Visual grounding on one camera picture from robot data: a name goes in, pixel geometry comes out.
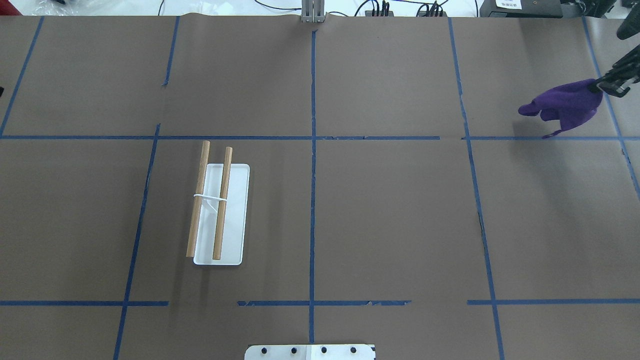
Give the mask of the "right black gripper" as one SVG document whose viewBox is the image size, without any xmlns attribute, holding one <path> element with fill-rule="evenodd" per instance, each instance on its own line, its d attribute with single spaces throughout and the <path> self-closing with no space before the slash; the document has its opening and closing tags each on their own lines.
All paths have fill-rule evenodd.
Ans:
<svg viewBox="0 0 640 360">
<path fill-rule="evenodd" d="M 594 91 L 622 98 L 630 92 L 631 85 L 638 84 L 639 73 L 640 45 L 637 45 L 612 65 L 612 76 L 603 76 L 595 81 Z"/>
</svg>

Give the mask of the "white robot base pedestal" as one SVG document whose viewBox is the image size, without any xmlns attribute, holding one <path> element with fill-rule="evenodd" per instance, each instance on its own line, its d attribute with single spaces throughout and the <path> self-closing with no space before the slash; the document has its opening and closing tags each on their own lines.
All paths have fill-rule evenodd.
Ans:
<svg viewBox="0 0 640 360">
<path fill-rule="evenodd" d="M 375 360 L 370 344 L 281 344 L 251 345 L 245 360 Z"/>
</svg>

